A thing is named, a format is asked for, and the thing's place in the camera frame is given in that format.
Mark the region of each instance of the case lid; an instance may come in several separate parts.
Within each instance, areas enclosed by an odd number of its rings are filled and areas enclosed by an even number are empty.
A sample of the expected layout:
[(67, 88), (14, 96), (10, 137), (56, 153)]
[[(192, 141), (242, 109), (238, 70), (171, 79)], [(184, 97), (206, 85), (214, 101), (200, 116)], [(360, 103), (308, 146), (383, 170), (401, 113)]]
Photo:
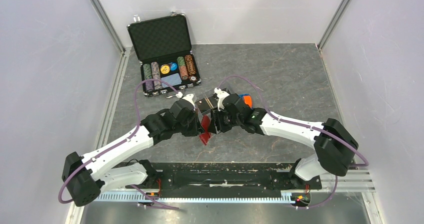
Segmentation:
[(183, 14), (132, 23), (127, 29), (140, 61), (188, 52), (192, 47)]

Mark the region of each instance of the gray floor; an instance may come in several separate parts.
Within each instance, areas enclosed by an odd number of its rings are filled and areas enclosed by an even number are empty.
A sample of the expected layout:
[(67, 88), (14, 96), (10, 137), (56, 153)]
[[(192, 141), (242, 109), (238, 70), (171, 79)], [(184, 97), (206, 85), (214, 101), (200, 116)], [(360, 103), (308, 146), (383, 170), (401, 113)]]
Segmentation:
[[(314, 44), (229, 44), (194, 46), (202, 85), (188, 92), (201, 94), (216, 87), (232, 74), (252, 80), (274, 112), (309, 121), (325, 121), (339, 115), (319, 53)], [(112, 141), (136, 124), (133, 92), (140, 82), (140, 64), (131, 53), (125, 79), (114, 114), (108, 141)], [(254, 90), (242, 80), (231, 80), (237, 93)], [(169, 108), (176, 99), (162, 96), (146, 98), (138, 94), (142, 118)], [(306, 146), (277, 137), (248, 134), (235, 128), (214, 136), (207, 146), (196, 138), (175, 135), (131, 158), (152, 162), (294, 162), (313, 151)], [(328, 194), (313, 194), (312, 203)], [(82, 223), (87, 224), (155, 224), (155, 223), (285, 223), (317, 224), (369, 223), (361, 194), (336, 194), (324, 207), (295, 211), (279, 204), (176, 204), (181, 211), (144, 210), (132, 203), (94, 202), (84, 210)]]
[[(332, 91), (314, 44), (214, 44), (193, 49), (202, 85), (187, 93), (200, 95), (218, 86), (228, 75), (241, 75), (263, 90), (270, 108), (281, 115), (325, 121), (339, 118)], [(108, 141), (133, 128), (136, 114), (133, 93), (141, 80), (140, 64), (131, 53), (119, 94)], [(240, 79), (229, 81), (234, 92), (250, 93), (254, 106), (261, 107), (253, 88)], [(141, 118), (171, 107), (175, 98), (144, 97), (138, 94)], [(248, 134), (241, 128), (214, 136), (207, 146), (198, 137), (180, 134), (131, 158), (151, 162), (294, 162), (313, 151), (299, 143), (278, 137)]]

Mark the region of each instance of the wall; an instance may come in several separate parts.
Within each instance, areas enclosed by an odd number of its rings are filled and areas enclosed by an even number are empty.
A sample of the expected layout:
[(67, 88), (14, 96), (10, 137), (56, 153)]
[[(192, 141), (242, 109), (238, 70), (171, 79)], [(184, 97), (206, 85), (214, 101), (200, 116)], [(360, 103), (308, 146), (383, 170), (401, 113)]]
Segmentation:
[(323, 55), (388, 224), (421, 223), (423, 0), (352, 0)]
[(89, 0), (0, 0), (0, 20), (0, 223), (64, 223), (65, 157), (94, 148), (120, 54)]
[(192, 43), (317, 43), (341, 0), (101, 0), (123, 44), (127, 25), (184, 12)]

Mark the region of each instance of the round blue chip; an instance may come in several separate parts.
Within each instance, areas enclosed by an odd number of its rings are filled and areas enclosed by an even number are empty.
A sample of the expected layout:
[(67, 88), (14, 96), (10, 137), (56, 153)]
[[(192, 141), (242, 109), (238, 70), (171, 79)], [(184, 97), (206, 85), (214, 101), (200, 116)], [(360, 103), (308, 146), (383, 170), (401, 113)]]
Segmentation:
[(175, 71), (178, 68), (178, 65), (176, 63), (170, 63), (171, 71)]

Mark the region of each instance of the black case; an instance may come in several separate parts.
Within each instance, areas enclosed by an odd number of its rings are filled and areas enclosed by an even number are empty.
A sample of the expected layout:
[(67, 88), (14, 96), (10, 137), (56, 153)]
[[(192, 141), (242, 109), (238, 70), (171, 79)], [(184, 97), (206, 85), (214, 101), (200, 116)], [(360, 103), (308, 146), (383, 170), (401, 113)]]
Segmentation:
[[(192, 43), (190, 41), (189, 27), (184, 14), (177, 14), (162, 18), (136, 22), (127, 26), (129, 36), (131, 37), (135, 53), (141, 63), (141, 78), (144, 80), (143, 65), (158, 62), (162, 64), (174, 62), (177, 63), (177, 57), (191, 55), (194, 67), (196, 69), (196, 81), (182, 80), (180, 85), (175, 85), (175, 89), (185, 89), (200, 85), (202, 82), (196, 59), (192, 52)], [(160, 73), (160, 77), (166, 77), (175, 73), (180, 73), (179, 68), (170, 71), (168, 74)], [(151, 97), (159, 94), (171, 92), (170, 87), (155, 89), (151, 92), (146, 91), (146, 85), (143, 84), (144, 95)]]

